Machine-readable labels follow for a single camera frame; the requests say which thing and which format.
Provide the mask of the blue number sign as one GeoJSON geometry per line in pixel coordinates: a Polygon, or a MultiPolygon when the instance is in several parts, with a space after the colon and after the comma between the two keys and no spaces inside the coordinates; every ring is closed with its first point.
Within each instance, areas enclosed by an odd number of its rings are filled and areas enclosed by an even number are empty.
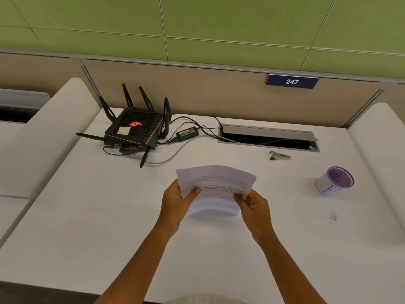
{"type": "Polygon", "coordinates": [[[319,77],[313,76],[293,76],[293,75],[280,75],[280,74],[268,74],[266,79],[266,86],[278,86],[300,89],[313,89],[319,77]]]}

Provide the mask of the person's right hand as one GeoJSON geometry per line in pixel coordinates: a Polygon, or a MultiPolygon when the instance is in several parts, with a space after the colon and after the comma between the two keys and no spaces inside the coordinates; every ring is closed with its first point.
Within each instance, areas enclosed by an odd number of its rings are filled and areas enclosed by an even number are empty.
{"type": "Polygon", "coordinates": [[[253,239],[259,246],[268,242],[275,235],[268,201],[255,190],[248,195],[251,199],[250,209],[241,209],[241,215],[253,239]]]}

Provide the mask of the black router with antennas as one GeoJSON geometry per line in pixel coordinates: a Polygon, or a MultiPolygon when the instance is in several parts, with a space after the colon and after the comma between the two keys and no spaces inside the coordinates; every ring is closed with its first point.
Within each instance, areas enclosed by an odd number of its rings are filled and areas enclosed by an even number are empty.
{"type": "Polygon", "coordinates": [[[156,149],[160,139],[167,137],[169,133],[169,123],[173,114],[167,97],[164,99],[163,113],[159,113],[154,110],[152,102],[149,100],[141,86],[139,86],[139,91],[144,99],[147,109],[134,107],[125,83],[122,84],[122,88],[127,107],[118,117],[115,116],[102,96],[99,96],[99,101],[102,104],[103,110],[107,118],[112,122],[109,128],[105,131],[104,137],[80,132],[76,133],[76,135],[102,141],[105,148],[112,149],[114,147],[119,147],[121,155],[131,155],[144,152],[140,161],[140,168],[142,168],[149,152],[156,149]],[[130,134],[117,134],[117,130],[120,126],[131,127],[130,134]]]}

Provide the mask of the person's right forearm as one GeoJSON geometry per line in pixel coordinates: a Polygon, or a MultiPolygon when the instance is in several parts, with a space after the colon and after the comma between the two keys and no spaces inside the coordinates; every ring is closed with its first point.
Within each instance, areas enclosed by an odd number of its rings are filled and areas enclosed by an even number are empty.
{"type": "Polygon", "coordinates": [[[273,230],[253,238],[266,257],[284,304],[327,304],[273,230]]]}

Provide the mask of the black power adapter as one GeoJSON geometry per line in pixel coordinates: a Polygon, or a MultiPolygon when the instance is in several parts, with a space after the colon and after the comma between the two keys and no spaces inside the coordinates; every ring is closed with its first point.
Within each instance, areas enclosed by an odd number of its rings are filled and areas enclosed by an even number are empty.
{"type": "Polygon", "coordinates": [[[176,132],[176,139],[180,143],[197,136],[199,136],[199,131],[195,126],[176,132]]]}

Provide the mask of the white desk side divider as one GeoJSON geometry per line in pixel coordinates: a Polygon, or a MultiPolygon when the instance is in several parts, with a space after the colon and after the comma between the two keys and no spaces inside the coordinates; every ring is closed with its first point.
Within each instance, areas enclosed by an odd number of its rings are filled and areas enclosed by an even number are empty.
{"type": "Polygon", "coordinates": [[[38,197],[100,110],[85,83],[70,79],[0,148],[0,196],[38,197]]]}
{"type": "Polygon", "coordinates": [[[405,125],[386,103],[369,108],[347,129],[384,195],[405,245],[405,125]]]}

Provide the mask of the person's left hand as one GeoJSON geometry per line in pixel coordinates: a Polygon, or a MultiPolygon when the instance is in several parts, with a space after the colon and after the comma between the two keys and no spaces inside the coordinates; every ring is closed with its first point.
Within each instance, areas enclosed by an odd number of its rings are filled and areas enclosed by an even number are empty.
{"type": "Polygon", "coordinates": [[[178,179],[165,190],[156,227],[172,237],[179,229],[180,223],[190,206],[184,206],[178,179]]]}

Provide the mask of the white cup with purple rim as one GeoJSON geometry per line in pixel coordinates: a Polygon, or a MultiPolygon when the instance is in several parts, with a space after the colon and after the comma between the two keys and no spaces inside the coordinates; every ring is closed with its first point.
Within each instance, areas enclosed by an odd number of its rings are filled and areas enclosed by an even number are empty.
{"type": "Polygon", "coordinates": [[[355,184],[353,175],[345,168],[333,166],[315,180],[316,189],[325,196],[334,196],[355,184]]]}

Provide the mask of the white printed paper sheets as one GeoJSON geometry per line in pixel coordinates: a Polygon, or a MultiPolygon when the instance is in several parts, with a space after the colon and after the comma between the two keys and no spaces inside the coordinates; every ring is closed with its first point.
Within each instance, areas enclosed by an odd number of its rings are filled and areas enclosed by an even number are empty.
{"type": "Polygon", "coordinates": [[[220,212],[237,216],[240,207],[235,194],[246,198],[255,184],[255,175],[240,169],[223,165],[205,165],[176,170],[181,196],[185,197],[192,189],[200,188],[186,216],[200,212],[220,212]]]}

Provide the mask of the person's left forearm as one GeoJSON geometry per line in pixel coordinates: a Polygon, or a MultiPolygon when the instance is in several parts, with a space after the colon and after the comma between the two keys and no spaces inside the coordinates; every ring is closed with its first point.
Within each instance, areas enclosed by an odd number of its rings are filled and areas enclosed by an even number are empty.
{"type": "Polygon", "coordinates": [[[180,224],[159,221],[94,304],[143,304],[165,248],[180,224]]]}

